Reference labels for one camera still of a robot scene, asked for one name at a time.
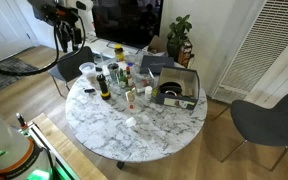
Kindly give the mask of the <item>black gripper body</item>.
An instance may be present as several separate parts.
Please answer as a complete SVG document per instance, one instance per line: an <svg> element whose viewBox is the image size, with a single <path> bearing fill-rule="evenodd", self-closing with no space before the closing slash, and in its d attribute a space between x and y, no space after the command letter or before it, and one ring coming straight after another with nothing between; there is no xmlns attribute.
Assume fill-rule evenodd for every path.
<svg viewBox="0 0 288 180"><path fill-rule="evenodd" d="M57 37L60 41L62 50L68 51L68 43L72 42L72 49L76 51L78 45L82 43L82 33L76 26L71 27L67 22L61 21L57 25Z"/></svg>

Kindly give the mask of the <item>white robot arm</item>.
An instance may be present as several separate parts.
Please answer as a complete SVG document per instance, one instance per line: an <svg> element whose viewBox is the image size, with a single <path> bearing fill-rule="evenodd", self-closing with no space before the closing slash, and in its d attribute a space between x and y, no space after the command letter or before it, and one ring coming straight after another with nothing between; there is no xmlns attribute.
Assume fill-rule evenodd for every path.
<svg viewBox="0 0 288 180"><path fill-rule="evenodd" d="M92 0L27 1L34 16L53 27L56 51L80 54L86 32L76 26L82 20L78 12L91 10ZM0 117L0 180L52 180L56 157L32 138L22 116L18 120L20 128L14 129Z"/></svg>

